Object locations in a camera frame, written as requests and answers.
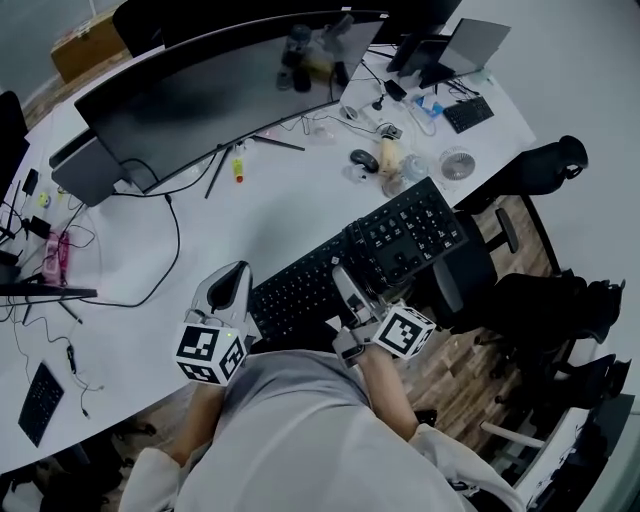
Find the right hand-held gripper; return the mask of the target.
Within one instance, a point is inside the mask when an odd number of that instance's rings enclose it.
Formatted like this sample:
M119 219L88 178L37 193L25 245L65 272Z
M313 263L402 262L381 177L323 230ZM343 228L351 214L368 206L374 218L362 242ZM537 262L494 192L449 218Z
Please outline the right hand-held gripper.
M392 356L409 360L416 356L436 330L437 325L400 299L380 305L353 280L349 272L337 265L332 278L349 311L355 317L354 327L342 326L332 342L341 363L352 367L356 358L370 346L378 346Z

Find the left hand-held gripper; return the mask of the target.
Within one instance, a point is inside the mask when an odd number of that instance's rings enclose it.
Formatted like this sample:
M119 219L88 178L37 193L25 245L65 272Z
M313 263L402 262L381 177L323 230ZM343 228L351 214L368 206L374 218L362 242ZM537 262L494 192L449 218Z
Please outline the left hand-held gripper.
M245 261L218 269L198 285L174 347L174 361L187 379L213 386L233 379L248 355L251 289Z

